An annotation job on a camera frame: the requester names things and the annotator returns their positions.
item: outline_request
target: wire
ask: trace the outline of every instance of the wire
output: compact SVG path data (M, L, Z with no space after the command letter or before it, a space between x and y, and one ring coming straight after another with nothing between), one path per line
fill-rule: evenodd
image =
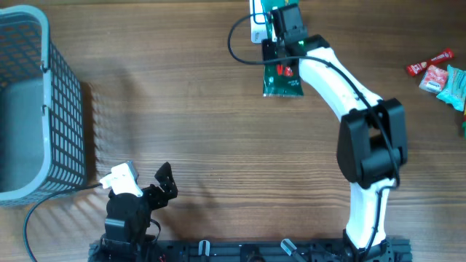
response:
M228 44L228 51L230 52L230 55L232 55L232 57L235 60L237 60L238 62L244 63L246 65L270 65L270 64L275 64L275 63L287 61L287 60L304 59L304 60L313 60L313 61L322 63L322 64L328 66L329 68L332 68L333 70L335 70L335 72L337 72L351 86L351 88L356 93L356 95L359 97L359 99L361 101L363 101L364 105L367 107L367 111L369 112L369 115L371 116L372 121L374 121L374 123L375 123L375 128L378 128L380 130L380 133L382 134L382 137L384 139L385 147L388 150L390 161L392 162L393 177L395 178L396 184L394 186L383 186L376 192L376 197L377 197L376 217L375 217L375 222L374 222L374 227L373 227L371 237L369 238L368 244L367 244L367 246L365 248L365 252L364 252L364 254L362 255L362 258L361 258L361 259L364 259L369 254L369 251L371 250L372 244L374 243L376 234L378 232L378 227L379 227L379 222L380 222L380 211L381 211L381 208L382 208L383 191L386 190L386 189L394 189L395 190L400 186L399 166L398 166L398 164L396 162L396 158L395 158L395 155L393 153L392 145L391 145L391 143L390 143L390 141L388 139L387 132L385 131L385 128L383 127L383 125L382 125L382 123L380 121L380 118L377 116L377 114L374 111L374 109L372 108L371 104L366 100L363 93L361 93L361 91L355 86L355 84L351 81L351 79L343 71L341 71L338 67L336 67L331 62L328 62L327 60L320 59L320 58L317 58L317 57L311 57L311 56L290 56L290 57L275 58L275 59L265 60L265 61L243 60L243 59L239 58L238 56L236 56L235 53L232 50L232 45L231 45L232 34L233 34L234 30L236 29L236 27L240 23L242 23L244 20L247 20L249 17L251 17L253 15L256 15L256 14L251 14L251 15L247 15L247 16L244 16L244 17L240 18L232 26L232 29L230 29L230 32L228 34L228 43L227 43Z
M87 190L87 189L92 189L92 188L96 188L96 187L99 187L101 186L101 184L95 184L95 185L91 185L91 186L81 186L81 187L76 187L76 188L71 188L71 189L66 189L66 190L62 190L62 191L57 191L57 192L54 192L54 193L51 193L50 195L44 197L43 199L41 199L39 202L37 202L28 212L28 214L26 215L25 219L24 219L24 225L23 225L23 240L24 240L24 245L26 247L26 251L28 252L28 255L29 257L31 258L31 260L33 262L37 262L36 260L36 257L34 257L34 254L32 253L32 250L31 250L31 247L29 246L29 241L28 241L28 234L27 234L27 228L28 228L28 222L29 222L29 218L31 217L32 215L32 212L34 212L34 210L40 205L42 204L43 202L46 202L48 199L51 199L53 197L56 197L58 195L61 195L61 194L70 194L70 193L74 193L74 192L78 192L78 191L81 191L81 190Z

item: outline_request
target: gray basket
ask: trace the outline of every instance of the gray basket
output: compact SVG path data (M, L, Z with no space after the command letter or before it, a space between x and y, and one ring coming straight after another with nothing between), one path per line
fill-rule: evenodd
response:
M0 9L0 205L85 183L79 82L41 10Z

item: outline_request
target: teal package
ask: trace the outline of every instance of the teal package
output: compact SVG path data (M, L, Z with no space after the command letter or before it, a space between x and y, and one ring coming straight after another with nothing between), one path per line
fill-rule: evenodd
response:
M466 98L466 72L450 65L447 66L449 80L446 87L437 95L437 98L463 112Z

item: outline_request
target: wood grain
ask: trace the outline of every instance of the wood grain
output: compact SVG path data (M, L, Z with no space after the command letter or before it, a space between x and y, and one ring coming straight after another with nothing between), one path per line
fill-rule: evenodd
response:
M405 106L408 164L390 194L386 231L411 239L415 261L466 256L466 140L462 115L403 70L450 47L466 69L463 1L305 1L323 35L365 86ZM302 99L263 98L261 66L226 50L245 2L43 6L52 39L83 81L91 176L128 159L154 182L165 161L179 197L154 212L162 239L340 237L350 188L336 163L339 123L307 84ZM260 58L248 25L233 46ZM107 192L51 201L31 217L39 261L86 261L104 232ZM2 261L27 261L27 209L0 210Z

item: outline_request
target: green snack bag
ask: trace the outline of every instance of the green snack bag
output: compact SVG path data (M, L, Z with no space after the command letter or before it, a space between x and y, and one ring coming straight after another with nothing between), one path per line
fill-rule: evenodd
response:
M447 66L447 71L449 72L449 80L437 98L463 112L466 98L466 72L450 65Z
M298 4L299 0L262 0L264 12L270 12L275 8L289 4ZM273 26L266 24L267 36L275 38ZM298 63L295 65L265 65L264 66L264 97L278 96L284 98L301 98L304 96L299 77Z

